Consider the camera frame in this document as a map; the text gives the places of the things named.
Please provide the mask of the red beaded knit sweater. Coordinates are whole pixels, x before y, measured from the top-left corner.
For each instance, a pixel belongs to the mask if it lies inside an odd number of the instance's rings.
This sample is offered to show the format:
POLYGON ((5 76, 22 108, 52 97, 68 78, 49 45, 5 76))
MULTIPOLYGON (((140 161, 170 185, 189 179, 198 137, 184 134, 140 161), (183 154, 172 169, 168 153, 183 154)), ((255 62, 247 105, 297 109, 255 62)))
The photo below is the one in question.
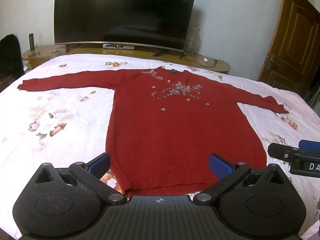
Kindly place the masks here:
POLYGON ((82 87, 114 91, 106 152, 126 196, 204 190, 217 182, 208 167, 212 153, 264 168, 265 150, 239 104, 286 113, 271 96, 162 67, 85 71, 19 85, 30 92, 82 87))

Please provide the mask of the white floral bed sheet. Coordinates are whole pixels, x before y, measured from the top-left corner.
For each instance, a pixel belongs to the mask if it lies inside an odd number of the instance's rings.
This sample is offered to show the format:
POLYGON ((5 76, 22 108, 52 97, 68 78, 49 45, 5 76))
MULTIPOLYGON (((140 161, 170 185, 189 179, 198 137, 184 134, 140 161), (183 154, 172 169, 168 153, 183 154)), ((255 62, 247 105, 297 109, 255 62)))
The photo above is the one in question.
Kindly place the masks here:
POLYGON ((40 164, 67 167, 90 161, 105 150, 114 92, 104 88, 55 89, 26 92, 24 80, 99 70, 155 69, 186 71, 227 83, 260 96, 272 96, 288 114, 275 114, 240 105, 264 147, 276 142, 298 146, 301 140, 319 141, 319 116, 296 93, 214 70, 176 64, 172 60, 75 54, 56 57, 28 72, 1 92, 1 230, 21 237, 12 216, 13 205, 40 164))

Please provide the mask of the brown wooden door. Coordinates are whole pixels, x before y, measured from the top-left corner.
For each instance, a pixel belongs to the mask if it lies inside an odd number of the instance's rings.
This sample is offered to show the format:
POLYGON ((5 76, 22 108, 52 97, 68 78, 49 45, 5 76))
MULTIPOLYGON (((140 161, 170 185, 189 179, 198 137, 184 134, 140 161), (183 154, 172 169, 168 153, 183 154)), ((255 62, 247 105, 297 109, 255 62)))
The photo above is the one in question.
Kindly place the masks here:
POLYGON ((274 35, 258 81, 306 97, 319 67, 319 11, 308 0, 282 0, 274 35), (281 66, 266 71, 274 54, 281 66))

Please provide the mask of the silver set-top box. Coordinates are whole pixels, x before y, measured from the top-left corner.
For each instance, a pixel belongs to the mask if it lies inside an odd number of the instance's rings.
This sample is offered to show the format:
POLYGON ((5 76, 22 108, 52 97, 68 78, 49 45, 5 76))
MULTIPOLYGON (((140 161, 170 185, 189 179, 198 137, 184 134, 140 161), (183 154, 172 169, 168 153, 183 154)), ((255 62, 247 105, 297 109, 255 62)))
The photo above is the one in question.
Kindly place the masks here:
POLYGON ((132 45, 123 45, 123 44, 106 44, 103 43, 103 49, 125 49, 125 50, 134 50, 135 46, 132 45))

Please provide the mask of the wooden tv console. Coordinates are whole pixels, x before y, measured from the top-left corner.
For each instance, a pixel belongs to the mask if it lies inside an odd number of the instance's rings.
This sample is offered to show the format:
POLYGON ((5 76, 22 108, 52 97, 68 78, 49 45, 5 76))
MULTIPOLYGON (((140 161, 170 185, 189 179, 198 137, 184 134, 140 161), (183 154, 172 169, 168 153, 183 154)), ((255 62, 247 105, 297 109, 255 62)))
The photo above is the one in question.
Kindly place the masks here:
POLYGON ((98 43, 83 43, 83 44, 68 44, 68 45, 47 45, 37 47, 35 51, 40 51, 40 55, 28 57, 29 51, 22 54, 22 60, 28 61, 32 68, 35 68, 50 59, 61 55, 69 54, 106 54, 106 55, 119 55, 127 57, 135 57, 139 59, 159 60, 164 62, 171 62, 190 67, 203 68, 213 70, 223 74, 229 73, 231 70, 230 65, 223 60, 212 59, 207 56, 202 56, 197 53, 183 53, 180 51, 168 51, 166 54, 154 56, 159 49, 148 47, 135 47, 134 50, 125 49, 103 49, 102 44, 98 43))

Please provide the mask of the black chair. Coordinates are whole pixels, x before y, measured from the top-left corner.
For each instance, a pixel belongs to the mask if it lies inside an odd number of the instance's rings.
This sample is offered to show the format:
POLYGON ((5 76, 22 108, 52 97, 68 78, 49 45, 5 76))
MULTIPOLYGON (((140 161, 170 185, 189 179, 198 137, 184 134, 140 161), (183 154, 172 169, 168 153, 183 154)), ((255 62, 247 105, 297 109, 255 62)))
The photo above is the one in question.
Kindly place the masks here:
POLYGON ((1 39, 1 77, 12 76, 15 79, 24 75, 20 43, 14 34, 1 39))

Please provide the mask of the eyeglasses on console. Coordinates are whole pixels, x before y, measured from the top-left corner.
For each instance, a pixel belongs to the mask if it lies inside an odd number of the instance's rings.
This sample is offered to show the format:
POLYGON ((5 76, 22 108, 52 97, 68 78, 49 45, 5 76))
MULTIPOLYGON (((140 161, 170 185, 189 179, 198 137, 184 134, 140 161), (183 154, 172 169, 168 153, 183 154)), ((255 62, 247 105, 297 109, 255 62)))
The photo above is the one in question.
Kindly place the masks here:
POLYGON ((36 55, 40 55, 40 51, 30 51, 28 53, 28 57, 33 57, 33 56, 36 56, 36 55))

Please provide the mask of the clear glass vase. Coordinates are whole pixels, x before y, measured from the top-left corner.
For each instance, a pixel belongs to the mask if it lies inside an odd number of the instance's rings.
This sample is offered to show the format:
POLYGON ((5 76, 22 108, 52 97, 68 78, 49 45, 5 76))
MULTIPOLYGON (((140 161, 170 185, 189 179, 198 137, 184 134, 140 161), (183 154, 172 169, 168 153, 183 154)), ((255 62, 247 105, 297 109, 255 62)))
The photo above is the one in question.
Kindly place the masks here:
POLYGON ((186 53, 195 52, 198 50, 200 44, 200 29, 197 27, 188 27, 187 37, 185 41, 185 49, 186 53))

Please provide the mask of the large black curved television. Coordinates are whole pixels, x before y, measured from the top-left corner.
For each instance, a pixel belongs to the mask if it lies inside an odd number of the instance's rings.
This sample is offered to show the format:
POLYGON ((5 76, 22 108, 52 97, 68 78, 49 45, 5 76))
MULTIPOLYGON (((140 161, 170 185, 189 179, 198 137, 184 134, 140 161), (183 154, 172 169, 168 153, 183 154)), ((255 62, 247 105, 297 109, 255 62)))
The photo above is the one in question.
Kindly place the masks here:
POLYGON ((130 43, 183 50, 194 0, 55 0, 55 43, 130 43))

